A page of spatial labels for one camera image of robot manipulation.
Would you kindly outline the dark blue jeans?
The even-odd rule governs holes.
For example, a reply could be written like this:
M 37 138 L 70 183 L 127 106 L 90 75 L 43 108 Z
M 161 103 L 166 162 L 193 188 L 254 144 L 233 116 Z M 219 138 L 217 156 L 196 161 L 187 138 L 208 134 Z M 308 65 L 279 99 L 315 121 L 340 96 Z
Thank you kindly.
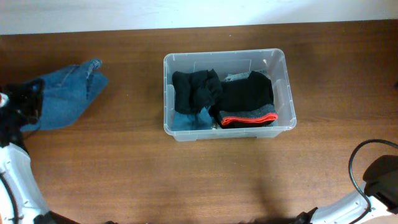
M 77 121 L 108 84 L 101 66 L 100 59 L 92 59 L 40 76 L 44 81 L 40 123 L 25 125 L 21 131 L 61 129 Z

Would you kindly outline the black cloth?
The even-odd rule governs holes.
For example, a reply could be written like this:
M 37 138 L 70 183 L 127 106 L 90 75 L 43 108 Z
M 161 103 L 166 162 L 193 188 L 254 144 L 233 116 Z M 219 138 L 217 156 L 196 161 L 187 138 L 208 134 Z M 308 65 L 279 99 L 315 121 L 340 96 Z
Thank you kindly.
M 175 110 L 181 114 L 197 114 L 204 107 L 215 105 L 223 94 L 223 87 L 214 70 L 193 73 L 174 72 Z

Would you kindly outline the small teal blue cloth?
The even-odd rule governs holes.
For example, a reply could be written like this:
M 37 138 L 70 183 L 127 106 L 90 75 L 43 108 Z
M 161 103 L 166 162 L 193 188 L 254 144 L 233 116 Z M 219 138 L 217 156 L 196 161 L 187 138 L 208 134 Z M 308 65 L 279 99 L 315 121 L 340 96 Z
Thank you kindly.
M 198 131 L 212 129 L 213 118 L 208 108 L 202 108 L 197 114 L 182 114 L 175 112 L 172 131 Z

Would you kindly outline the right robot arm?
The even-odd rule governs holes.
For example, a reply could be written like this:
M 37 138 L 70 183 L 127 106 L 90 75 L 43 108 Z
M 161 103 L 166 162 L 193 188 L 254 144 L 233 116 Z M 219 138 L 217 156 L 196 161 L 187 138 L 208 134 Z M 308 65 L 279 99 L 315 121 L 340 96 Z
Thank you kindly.
M 363 175 L 360 187 L 366 198 L 356 190 L 341 200 L 302 212 L 293 223 L 349 224 L 364 223 L 373 218 L 397 214 L 397 156 L 376 159 Z

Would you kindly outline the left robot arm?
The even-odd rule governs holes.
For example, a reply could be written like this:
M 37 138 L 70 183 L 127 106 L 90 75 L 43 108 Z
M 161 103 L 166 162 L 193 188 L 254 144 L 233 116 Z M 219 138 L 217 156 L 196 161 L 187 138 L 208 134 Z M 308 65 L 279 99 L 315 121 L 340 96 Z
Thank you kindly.
M 75 223 L 49 209 L 34 179 L 21 127 L 39 124 L 44 81 L 1 91 L 1 223 Z

